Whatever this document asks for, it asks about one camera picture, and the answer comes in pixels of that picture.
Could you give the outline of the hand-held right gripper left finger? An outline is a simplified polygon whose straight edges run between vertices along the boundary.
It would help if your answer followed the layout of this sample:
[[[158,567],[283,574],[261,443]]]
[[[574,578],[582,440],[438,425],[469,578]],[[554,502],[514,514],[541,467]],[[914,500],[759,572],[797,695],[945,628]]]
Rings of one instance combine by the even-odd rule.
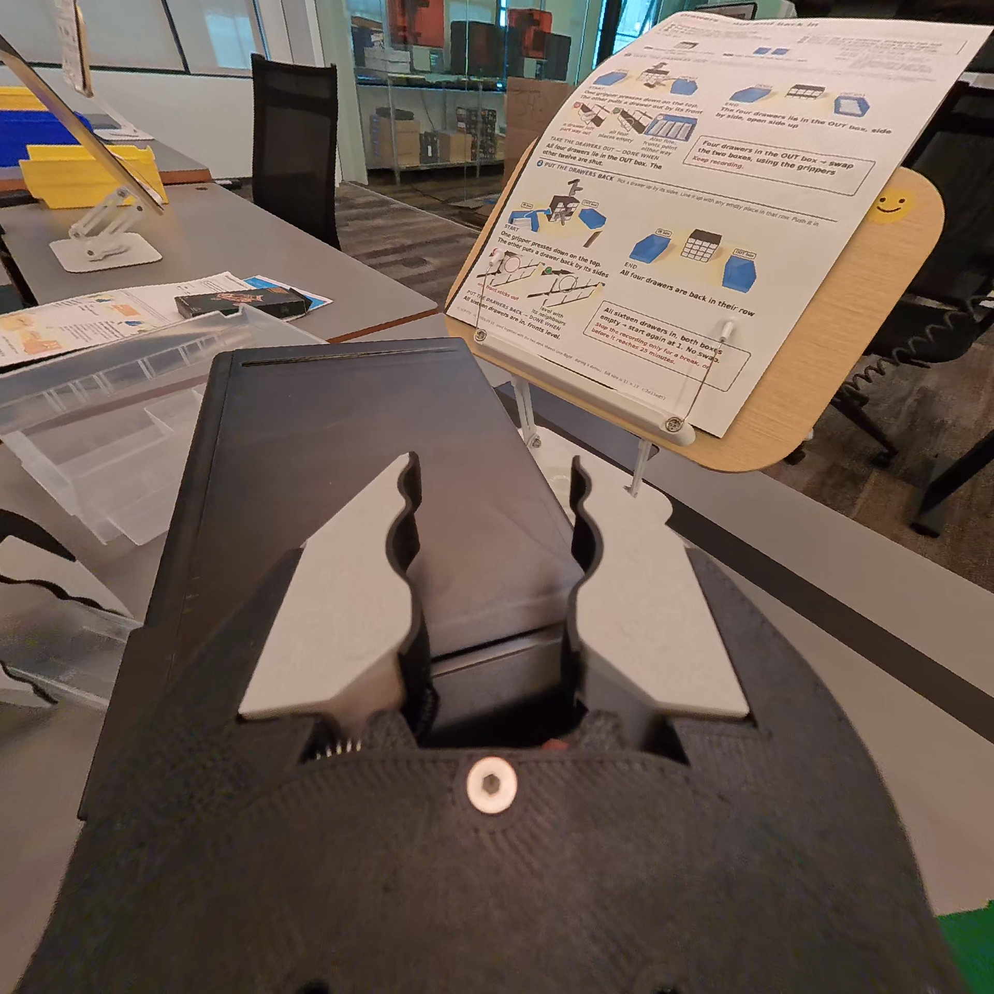
[[[420,549],[415,452],[391,462],[301,546],[240,704],[250,720],[316,714],[362,727],[427,704],[427,624],[408,570]]]

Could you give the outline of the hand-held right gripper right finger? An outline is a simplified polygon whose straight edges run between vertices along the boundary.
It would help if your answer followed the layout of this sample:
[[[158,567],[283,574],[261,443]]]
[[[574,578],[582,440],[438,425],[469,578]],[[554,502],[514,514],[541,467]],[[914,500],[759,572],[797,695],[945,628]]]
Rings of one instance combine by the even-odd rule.
[[[666,719],[734,722],[750,714],[688,555],[673,508],[594,456],[571,465],[571,551],[581,578],[568,597],[566,684],[626,735],[659,735]]]

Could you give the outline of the small clear plastic drawer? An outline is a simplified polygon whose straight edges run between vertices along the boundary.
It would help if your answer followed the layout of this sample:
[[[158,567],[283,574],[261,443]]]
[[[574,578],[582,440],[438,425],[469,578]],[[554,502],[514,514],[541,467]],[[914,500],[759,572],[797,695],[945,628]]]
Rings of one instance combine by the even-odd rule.
[[[129,616],[52,601],[2,621],[2,663],[49,699],[104,712],[126,643],[140,627]]]

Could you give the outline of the black drawer cabinet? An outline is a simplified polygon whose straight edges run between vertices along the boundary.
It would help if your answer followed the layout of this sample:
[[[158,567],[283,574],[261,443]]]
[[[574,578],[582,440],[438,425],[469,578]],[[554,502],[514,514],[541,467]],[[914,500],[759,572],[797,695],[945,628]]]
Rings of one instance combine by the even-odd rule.
[[[433,658],[560,625],[572,527],[458,338],[217,356],[142,628],[129,638],[79,816],[118,752],[277,560],[405,452],[420,460],[413,581]]]

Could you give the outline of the green plastic bin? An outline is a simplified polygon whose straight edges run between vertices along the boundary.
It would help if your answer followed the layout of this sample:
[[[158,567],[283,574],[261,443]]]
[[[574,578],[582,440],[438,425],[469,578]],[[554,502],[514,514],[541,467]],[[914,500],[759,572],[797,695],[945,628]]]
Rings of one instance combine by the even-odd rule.
[[[969,992],[993,993],[993,901],[937,921]]]

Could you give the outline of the large clear plastic tray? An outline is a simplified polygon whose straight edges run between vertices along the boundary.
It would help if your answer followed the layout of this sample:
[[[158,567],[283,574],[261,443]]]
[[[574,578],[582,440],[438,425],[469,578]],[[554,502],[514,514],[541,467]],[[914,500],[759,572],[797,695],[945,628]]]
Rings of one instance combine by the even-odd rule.
[[[323,344],[244,307],[1,378],[2,442],[103,544],[168,531],[210,368],[223,352]]]

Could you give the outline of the printed paper sheet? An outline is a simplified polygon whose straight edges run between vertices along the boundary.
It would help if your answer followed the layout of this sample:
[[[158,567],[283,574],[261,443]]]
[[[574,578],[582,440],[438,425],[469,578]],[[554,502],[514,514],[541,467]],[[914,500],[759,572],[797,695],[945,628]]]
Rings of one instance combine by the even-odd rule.
[[[1,368],[43,361],[178,323],[175,299],[248,289],[230,272],[199,280],[84,294],[1,317]]]

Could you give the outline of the white tablet stand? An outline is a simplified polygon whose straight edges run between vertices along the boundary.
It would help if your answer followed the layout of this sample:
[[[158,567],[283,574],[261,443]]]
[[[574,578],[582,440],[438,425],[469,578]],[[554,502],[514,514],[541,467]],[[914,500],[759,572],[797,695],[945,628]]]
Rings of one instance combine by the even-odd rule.
[[[153,264],[163,256],[131,230],[143,218],[146,206],[127,187],[119,185],[73,223],[65,239],[50,242],[49,248],[67,272]]]

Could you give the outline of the small black box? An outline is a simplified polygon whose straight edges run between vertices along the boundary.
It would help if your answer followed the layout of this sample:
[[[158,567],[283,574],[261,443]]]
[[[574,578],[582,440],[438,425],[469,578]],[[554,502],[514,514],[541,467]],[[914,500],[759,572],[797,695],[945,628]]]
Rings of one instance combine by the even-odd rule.
[[[183,319],[214,313],[232,315],[244,307],[251,307],[281,320],[293,320],[305,316],[311,302],[293,288],[265,285],[177,296],[175,305]]]

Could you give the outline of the wooden document stand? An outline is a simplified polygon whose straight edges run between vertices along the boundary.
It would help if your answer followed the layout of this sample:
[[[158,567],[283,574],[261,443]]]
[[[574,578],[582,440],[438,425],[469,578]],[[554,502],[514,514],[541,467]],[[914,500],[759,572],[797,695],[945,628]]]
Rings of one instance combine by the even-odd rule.
[[[511,374],[523,441],[530,386],[649,448],[746,472],[790,454],[814,427],[927,256],[945,217],[913,191],[900,221],[866,219],[881,183],[868,160],[839,183],[810,177],[787,201],[736,197],[610,165],[571,165],[553,138],[516,167],[454,281],[449,334]]]

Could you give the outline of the blue plastic bin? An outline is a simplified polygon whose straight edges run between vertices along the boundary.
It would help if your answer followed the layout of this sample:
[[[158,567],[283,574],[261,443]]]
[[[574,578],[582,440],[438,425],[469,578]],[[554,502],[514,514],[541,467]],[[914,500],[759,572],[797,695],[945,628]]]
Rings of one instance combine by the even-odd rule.
[[[18,167],[21,160],[29,159],[29,145],[79,145],[56,115],[48,110],[1,110],[2,168]]]

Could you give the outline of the black office chair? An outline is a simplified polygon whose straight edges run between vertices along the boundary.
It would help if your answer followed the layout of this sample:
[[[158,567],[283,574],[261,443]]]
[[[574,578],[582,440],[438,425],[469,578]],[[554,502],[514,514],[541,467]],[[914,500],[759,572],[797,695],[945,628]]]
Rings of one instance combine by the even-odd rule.
[[[252,55],[255,205],[340,249],[336,225],[337,68]]]
[[[993,94],[960,81],[904,162],[938,190],[944,222],[938,243],[867,347],[872,357],[844,381],[831,405],[880,450],[888,468],[897,445],[866,414],[865,390],[888,371],[962,358],[992,329]]]

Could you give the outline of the tilted flat tablet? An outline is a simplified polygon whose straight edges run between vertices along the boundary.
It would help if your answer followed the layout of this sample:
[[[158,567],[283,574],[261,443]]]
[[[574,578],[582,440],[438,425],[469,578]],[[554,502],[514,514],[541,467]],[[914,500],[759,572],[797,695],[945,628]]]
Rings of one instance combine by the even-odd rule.
[[[86,151],[112,175],[119,187],[125,188],[136,202],[159,215],[164,213],[163,199],[102,143],[64,101],[39,77],[14,47],[1,37],[1,56],[21,84],[33,93],[43,106],[67,129]]]

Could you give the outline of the metal storage shelf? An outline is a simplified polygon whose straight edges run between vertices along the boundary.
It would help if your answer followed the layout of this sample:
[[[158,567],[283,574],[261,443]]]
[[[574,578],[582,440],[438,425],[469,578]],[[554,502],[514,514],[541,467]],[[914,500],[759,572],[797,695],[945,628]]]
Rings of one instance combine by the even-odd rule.
[[[501,165],[510,2],[347,3],[369,170]]]

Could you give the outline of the brown cardboard box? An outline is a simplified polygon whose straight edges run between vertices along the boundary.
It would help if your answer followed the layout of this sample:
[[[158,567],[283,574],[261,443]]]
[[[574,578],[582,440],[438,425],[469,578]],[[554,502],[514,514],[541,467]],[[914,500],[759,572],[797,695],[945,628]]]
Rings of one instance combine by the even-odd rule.
[[[529,145],[540,137],[576,87],[565,81],[507,80],[505,172],[510,174]]]

